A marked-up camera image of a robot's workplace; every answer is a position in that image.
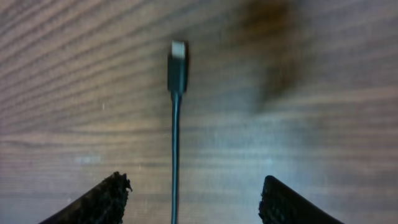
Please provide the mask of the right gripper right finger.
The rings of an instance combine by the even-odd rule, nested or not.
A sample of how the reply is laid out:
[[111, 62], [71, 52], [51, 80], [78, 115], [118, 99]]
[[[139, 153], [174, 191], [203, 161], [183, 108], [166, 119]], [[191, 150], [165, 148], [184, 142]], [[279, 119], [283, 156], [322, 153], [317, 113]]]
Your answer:
[[264, 180], [259, 216], [263, 224], [341, 224], [272, 175]]

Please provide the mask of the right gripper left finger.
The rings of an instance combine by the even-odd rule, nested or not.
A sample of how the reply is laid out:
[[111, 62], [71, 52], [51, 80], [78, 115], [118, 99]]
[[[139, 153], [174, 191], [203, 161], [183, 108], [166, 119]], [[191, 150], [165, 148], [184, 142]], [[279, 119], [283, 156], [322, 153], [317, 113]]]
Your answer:
[[120, 224], [131, 191], [127, 175], [114, 172], [40, 224]]

